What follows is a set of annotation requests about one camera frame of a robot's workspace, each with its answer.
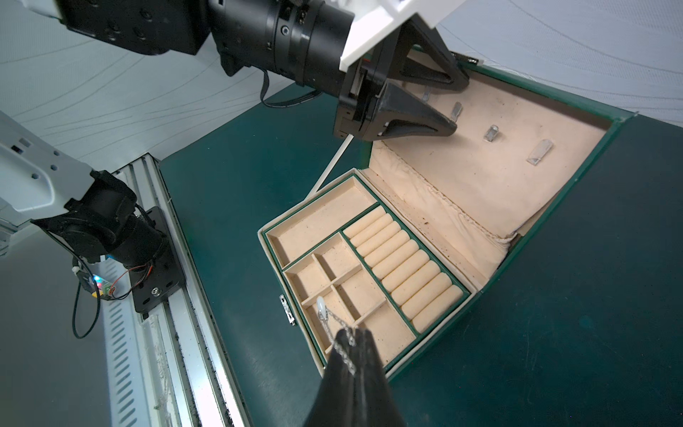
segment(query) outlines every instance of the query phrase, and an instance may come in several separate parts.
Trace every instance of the tray compartment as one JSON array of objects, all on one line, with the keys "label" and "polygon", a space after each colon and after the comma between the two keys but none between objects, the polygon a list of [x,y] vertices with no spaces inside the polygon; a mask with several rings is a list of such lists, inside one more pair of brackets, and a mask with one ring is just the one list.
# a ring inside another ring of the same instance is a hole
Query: tray compartment
[{"label": "tray compartment", "polygon": [[376,203],[351,177],[266,232],[280,267],[302,256],[322,239]]}]

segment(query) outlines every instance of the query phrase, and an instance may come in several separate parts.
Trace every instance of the tray divider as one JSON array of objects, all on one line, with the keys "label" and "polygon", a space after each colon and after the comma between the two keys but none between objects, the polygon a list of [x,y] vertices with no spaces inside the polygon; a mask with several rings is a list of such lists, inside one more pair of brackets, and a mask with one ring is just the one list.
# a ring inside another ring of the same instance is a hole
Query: tray divider
[{"label": "tray divider", "polygon": [[324,297],[328,293],[332,292],[332,288],[334,288],[334,286],[332,286],[330,284],[328,284],[327,286],[323,286],[321,289],[315,291],[310,297],[301,301],[301,307],[312,306],[313,304],[316,303],[316,299],[318,299],[318,297]]},{"label": "tray divider", "polygon": [[336,277],[333,281],[332,284],[334,286],[339,286],[345,281],[349,279],[349,277],[353,276],[354,274],[358,273],[360,270],[363,270],[363,266],[359,262],[358,264],[354,265],[347,271],[344,271],[342,274],[339,275],[339,277]]},{"label": "tray divider", "polygon": [[373,314],[374,312],[376,312],[376,311],[377,311],[380,307],[382,307],[386,302],[387,302],[387,299],[384,298],[384,299],[382,299],[380,302],[378,302],[377,304],[375,304],[375,305],[374,305],[371,309],[369,309],[367,312],[365,312],[364,314],[361,314],[361,316],[358,318],[358,320],[356,320],[355,322],[353,322],[353,327],[354,327],[354,328],[357,328],[359,324],[365,322],[365,319],[367,319],[368,317],[370,317],[371,314]]},{"label": "tray divider", "polygon": [[328,279],[329,281],[332,281],[332,277],[329,277],[329,276],[327,275],[327,272],[325,271],[325,269],[322,268],[322,264],[320,263],[320,260],[318,259],[318,257],[316,256],[315,253],[311,252],[311,258],[313,258],[313,262],[316,263],[316,265],[318,266],[318,270],[320,270],[320,272],[322,273],[323,277],[327,277],[327,279]]},{"label": "tray divider", "polygon": [[396,310],[399,316],[401,316],[401,319],[403,319],[403,322],[408,325],[408,328],[410,328],[410,332],[415,335],[416,338],[420,336],[420,332],[417,331],[417,329],[413,326],[412,322],[406,317],[405,314],[401,311],[400,307],[396,305],[396,302],[391,298],[391,294],[385,289],[385,287],[382,285],[382,282],[375,276],[375,274],[372,272],[372,268],[370,268],[366,263],[365,260],[363,259],[362,256],[358,253],[355,247],[351,245],[351,241],[344,236],[344,233],[341,233],[341,238],[346,240],[346,243],[349,245],[353,253],[356,254],[356,257],[361,261],[361,264],[363,265],[363,268],[370,274],[370,276],[374,279],[375,283],[377,286],[380,287],[380,290],[384,293],[385,297],[387,298],[388,302],[393,306],[393,308]]},{"label": "tray divider", "polygon": [[348,315],[348,318],[351,319],[351,322],[350,322],[350,323],[353,323],[353,321],[354,321],[355,319],[353,318],[353,315],[351,314],[351,310],[349,310],[348,307],[346,307],[346,303],[345,303],[344,300],[342,299],[342,296],[339,295],[339,291],[337,290],[337,286],[330,285],[330,288],[332,289],[332,293],[333,293],[334,295],[336,295],[337,298],[339,298],[339,300],[341,301],[341,304],[344,306],[344,312]]}]

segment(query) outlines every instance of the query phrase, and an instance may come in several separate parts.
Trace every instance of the screw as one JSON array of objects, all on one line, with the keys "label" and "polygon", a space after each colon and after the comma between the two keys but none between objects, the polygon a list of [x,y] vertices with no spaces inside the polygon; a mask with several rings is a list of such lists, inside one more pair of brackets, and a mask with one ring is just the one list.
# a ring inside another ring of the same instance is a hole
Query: screw
[{"label": "screw", "polygon": [[109,28],[114,31],[115,33],[120,33],[121,32],[121,27],[119,27],[114,21],[110,20],[109,21]]},{"label": "screw", "polygon": [[140,29],[140,28],[133,28],[133,33],[140,39],[144,40],[145,39],[145,33]]},{"label": "screw", "polygon": [[152,20],[152,14],[149,13],[146,9],[140,9],[140,16],[142,16],[142,18],[145,20]]}]

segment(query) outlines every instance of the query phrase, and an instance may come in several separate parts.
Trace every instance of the white wall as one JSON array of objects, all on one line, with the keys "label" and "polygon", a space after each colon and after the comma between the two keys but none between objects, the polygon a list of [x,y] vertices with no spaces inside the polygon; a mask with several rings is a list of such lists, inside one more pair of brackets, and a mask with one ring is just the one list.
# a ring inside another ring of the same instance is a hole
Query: white wall
[{"label": "white wall", "polygon": [[438,29],[487,65],[683,126],[681,0],[467,0]]},{"label": "white wall", "polygon": [[[438,26],[451,50],[683,125],[683,1],[468,0]],[[162,159],[256,104],[261,72],[145,57],[0,3],[0,110],[95,169]],[[270,93],[290,82],[271,79]]]},{"label": "white wall", "polygon": [[[193,143],[256,105],[262,79],[226,76],[212,37],[196,56],[150,57],[0,2],[0,110],[97,170]],[[268,94],[288,84],[272,74]]]}]

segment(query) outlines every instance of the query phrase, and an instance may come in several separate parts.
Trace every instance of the red wire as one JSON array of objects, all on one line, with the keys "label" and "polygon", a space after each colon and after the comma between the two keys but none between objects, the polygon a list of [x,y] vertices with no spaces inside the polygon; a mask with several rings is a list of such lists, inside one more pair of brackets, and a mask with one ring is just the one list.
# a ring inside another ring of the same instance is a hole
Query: red wire
[{"label": "red wire", "polygon": [[111,287],[110,287],[110,288],[114,288],[114,285],[116,285],[116,282],[119,281],[119,279],[121,279],[121,277],[125,276],[127,272],[129,272],[129,271],[131,271],[131,270],[137,270],[138,268],[142,268],[142,267],[144,267],[144,266],[145,266],[145,264],[142,264],[142,265],[139,265],[139,266],[137,266],[137,267],[129,268],[128,270],[124,271],[124,273],[123,273],[122,275],[120,275],[120,276],[118,277],[118,279],[116,279],[116,280],[114,281],[114,283],[111,284]]}]

